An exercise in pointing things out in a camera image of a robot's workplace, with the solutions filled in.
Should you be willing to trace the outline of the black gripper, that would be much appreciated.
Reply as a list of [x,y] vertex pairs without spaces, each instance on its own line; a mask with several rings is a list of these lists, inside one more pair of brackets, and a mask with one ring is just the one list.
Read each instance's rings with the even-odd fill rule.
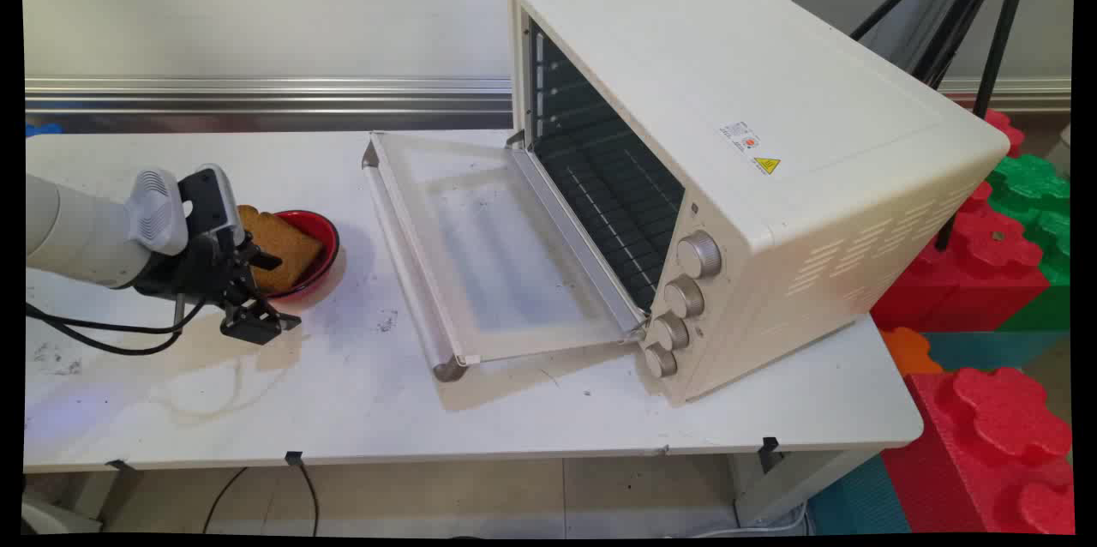
[[279,311],[255,285],[250,267],[271,271],[283,263],[252,242],[250,231],[240,243],[224,228],[192,238],[176,257],[154,253],[135,278],[142,296],[176,298],[192,304],[204,298],[224,312],[220,334],[264,346],[302,323],[301,316]]

